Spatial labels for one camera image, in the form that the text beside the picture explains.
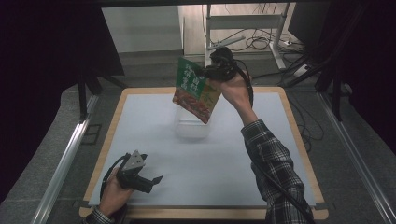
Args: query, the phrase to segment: plaid shirt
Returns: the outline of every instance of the plaid shirt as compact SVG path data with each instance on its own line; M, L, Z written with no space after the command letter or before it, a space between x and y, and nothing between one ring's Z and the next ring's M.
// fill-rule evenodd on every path
M109 219L103 215L99 209L95 206L93 212L82 219L81 224L111 224L114 223L114 219Z
M289 151L274 137L262 120L250 123L241 132L252 159L312 215L311 208L304 198L304 184L293 171ZM288 199L270 184L256 165L252 163L251 168L256 176L260 194L268 204L265 223L308 223Z

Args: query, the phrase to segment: packaging label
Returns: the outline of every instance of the packaging label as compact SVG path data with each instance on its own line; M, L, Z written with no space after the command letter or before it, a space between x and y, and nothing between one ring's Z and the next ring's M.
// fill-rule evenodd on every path
M221 93L208 84L205 77L199 77L201 66L179 58L176 92L173 102L190 111L203 123L208 123L210 115Z

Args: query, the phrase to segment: human hand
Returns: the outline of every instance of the human hand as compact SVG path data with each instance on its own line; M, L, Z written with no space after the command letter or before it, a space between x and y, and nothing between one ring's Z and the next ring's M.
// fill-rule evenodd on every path
M236 109L250 106L248 89L241 75L236 74L236 76L229 81L209 79L209 84L214 89L221 91L224 98Z
M118 168L111 172L98 207L99 211L106 217L111 217L113 213L122 208L134 192L133 189L123 189L120 186L119 180L115 177L117 171Z
M236 74L236 76L229 81L209 79L209 84L214 89L221 91L224 98L230 102L233 107L235 107L244 125L248 125L249 123L258 119L251 108L248 96L248 88L241 75Z

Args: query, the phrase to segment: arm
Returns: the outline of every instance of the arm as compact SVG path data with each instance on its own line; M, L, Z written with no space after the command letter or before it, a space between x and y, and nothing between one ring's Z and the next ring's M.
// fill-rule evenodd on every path
M83 224L110 224L114 223L111 216L122 208L133 192L132 189L123 189L118 179L114 176L117 169L114 169L112 175L108 178L101 202L95 206L93 212L86 216Z
M262 173L264 170L296 199L304 210L312 214L304 199L304 184L293 171L289 151L256 116L250 106L244 80L236 76L228 82L211 80L210 84L223 93L224 98L233 105L244 123L241 132L246 141L247 152L260 166L259 169L252 163L260 194L268 203L266 221L268 223L306 223L304 216L273 187Z

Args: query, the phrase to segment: black backdrop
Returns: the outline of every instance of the black backdrop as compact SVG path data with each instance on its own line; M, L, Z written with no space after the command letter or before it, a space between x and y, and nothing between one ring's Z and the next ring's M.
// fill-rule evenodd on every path
M396 3L372 1L344 49L349 100L396 154Z
M62 92L93 70L123 75L99 7L0 6L1 202L35 154Z

